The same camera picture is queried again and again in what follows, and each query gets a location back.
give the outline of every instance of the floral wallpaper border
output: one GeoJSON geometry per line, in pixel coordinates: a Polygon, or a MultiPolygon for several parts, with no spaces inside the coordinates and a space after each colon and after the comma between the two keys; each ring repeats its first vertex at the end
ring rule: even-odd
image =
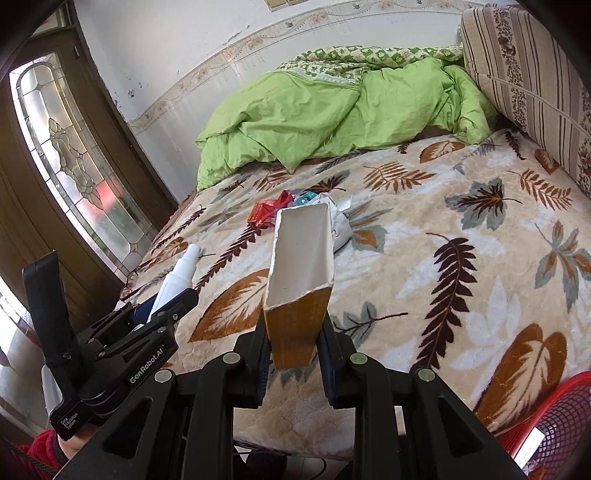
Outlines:
{"type": "Polygon", "coordinates": [[[460,15],[464,10],[478,6],[480,4],[465,0],[357,0],[317,8],[265,27],[211,56],[172,85],[140,117],[129,122],[129,126],[135,133],[146,130],[170,107],[232,63],[285,38],[352,18],[402,12],[443,12],[460,15]]]}

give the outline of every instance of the metal screw head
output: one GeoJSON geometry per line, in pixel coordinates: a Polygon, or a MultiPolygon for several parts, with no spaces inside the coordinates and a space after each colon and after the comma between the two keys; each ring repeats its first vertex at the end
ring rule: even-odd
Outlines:
{"type": "Polygon", "coordinates": [[[222,360],[228,365],[237,364],[240,361],[240,354],[236,352],[228,352],[222,357],[222,360]]]}
{"type": "Polygon", "coordinates": [[[158,383],[166,383],[173,377],[173,373],[170,370],[163,368],[162,370],[158,370],[154,374],[154,380],[158,383]]]}
{"type": "Polygon", "coordinates": [[[357,352],[357,353],[353,353],[349,357],[349,360],[351,360],[352,364],[363,365],[363,364],[367,363],[368,358],[364,354],[357,352]]]}
{"type": "Polygon", "coordinates": [[[435,374],[433,373],[433,370],[429,370],[428,368],[420,369],[418,371],[418,377],[424,382],[431,382],[435,380],[435,374]]]}

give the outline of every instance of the cardboard box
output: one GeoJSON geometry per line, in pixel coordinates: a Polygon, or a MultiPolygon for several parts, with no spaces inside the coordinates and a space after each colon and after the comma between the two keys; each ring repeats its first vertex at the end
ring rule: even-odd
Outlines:
{"type": "Polygon", "coordinates": [[[310,364],[334,281],[329,206],[279,210],[263,302],[276,368],[310,364]]]}

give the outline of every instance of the blue object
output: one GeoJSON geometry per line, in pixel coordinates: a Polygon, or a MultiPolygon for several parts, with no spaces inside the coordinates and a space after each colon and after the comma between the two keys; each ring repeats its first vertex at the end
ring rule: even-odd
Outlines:
{"type": "Polygon", "coordinates": [[[292,206],[299,207],[301,205],[305,205],[306,203],[313,200],[314,197],[317,197],[317,196],[318,196],[318,194],[316,194],[314,192],[304,192],[298,197],[298,199],[294,202],[294,204],[292,206]]]}

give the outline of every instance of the wooden door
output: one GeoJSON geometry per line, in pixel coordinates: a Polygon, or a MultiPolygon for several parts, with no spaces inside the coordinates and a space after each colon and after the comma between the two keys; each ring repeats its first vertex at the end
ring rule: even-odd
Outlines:
{"type": "Polygon", "coordinates": [[[0,83],[0,275],[26,304],[22,268],[57,250],[76,329],[113,309],[176,208],[81,53],[73,27],[39,35],[0,83]]]}

